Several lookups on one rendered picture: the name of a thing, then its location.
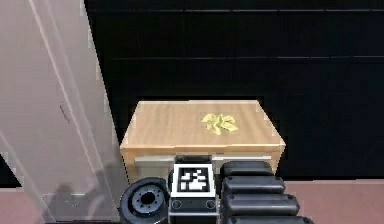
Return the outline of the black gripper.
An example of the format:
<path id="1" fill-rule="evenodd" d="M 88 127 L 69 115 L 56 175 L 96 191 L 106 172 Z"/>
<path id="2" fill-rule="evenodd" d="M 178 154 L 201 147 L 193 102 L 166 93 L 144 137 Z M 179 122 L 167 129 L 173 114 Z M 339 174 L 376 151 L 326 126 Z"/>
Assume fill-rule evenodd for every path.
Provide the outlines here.
<path id="1" fill-rule="evenodd" d="M 166 180 L 147 177 L 131 184 L 120 198 L 122 224 L 168 224 Z"/>

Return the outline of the light wooden nightstand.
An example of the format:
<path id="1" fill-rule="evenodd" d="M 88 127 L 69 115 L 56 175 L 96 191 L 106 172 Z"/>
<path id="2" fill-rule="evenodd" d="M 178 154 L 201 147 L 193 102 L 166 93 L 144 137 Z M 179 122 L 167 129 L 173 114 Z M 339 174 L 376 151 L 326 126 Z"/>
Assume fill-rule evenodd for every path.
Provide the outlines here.
<path id="1" fill-rule="evenodd" d="M 208 114 L 233 117 L 237 129 L 212 133 Z M 266 161 L 276 170 L 285 142 L 256 100 L 141 101 L 120 149 L 134 183 L 166 178 L 176 155 L 210 155 L 216 173 L 233 160 Z"/>

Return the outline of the crumpled yellow paper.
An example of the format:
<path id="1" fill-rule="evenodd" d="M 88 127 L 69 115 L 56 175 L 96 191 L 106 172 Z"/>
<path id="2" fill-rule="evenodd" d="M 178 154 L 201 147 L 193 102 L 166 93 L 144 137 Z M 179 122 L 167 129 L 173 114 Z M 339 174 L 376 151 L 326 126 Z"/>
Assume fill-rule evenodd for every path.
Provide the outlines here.
<path id="1" fill-rule="evenodd" d="M 202 120 L 208 131 L 211 131 L 215 135 L 221 135 L 222 131 L 234 132 L 238 129 L 236 126 L 236 120 L 231 115 L 224 114 L 207 114 Z"/>

